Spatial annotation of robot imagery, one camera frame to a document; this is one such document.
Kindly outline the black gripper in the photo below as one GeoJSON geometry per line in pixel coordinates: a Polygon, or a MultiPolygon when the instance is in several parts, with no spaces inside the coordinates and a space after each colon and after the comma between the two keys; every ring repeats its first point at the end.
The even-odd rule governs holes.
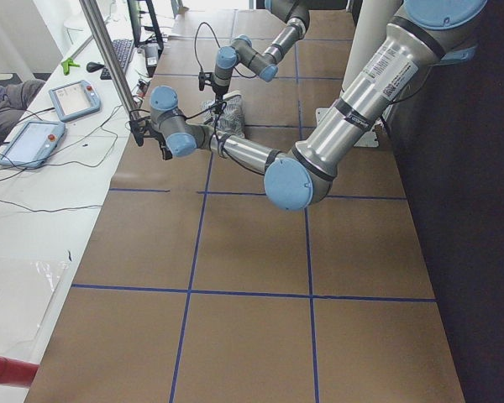
{"type": "Polygon", "coordinates": [[[215,103],[213,105],[213,125],[217,126],[218,121],[223,114],[223,97],[228,93],[229,84],[228,83],[217,83],[212,82],[212,89],[215,93],[215,103]]]}
{"type": "Polygon", "coordinates": [[[162,159],[163,160],[171,160],[172,153],[166,147],[166,142],[165,142],[165,138],[164,138],[163,134],[160,133],[153,125],[150,125],[150,136],[158,142],[158,144],[160,146],[162,159]]]}

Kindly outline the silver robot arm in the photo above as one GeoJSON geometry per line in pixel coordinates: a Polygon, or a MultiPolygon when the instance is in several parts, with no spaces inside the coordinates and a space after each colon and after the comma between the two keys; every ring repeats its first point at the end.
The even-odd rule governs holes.
{"type": "Polygon", "coordinates": [[[241,34],[218,50],[214,71],[206,73],[202,80],[215,94],[215,113],[223,113],[223,98],[228,93],[234,70],[246,67],[265,82],[272,81],[278,65],[293,45],[303,39],[310,25],[310,14],[303,1],[266,1],[265,8],[285,27],[262,52],[254,48],[252,40],[241,34]]]}
{"type": "Polygon", "coordinates": [[[302,210],[320,202],[338,174],[339,161],[368,132],[422,69],[453,63],[470,50],[482,1],[405,1],[386,25],[386,37],[362,71],[318,121],[312,134],[287,152],[257,144],[217,125],[189,124],[176,91],[154,88],[150,120],[174,157],[199,149],[262,175],[265,193],[279,208],[302,210]]]}

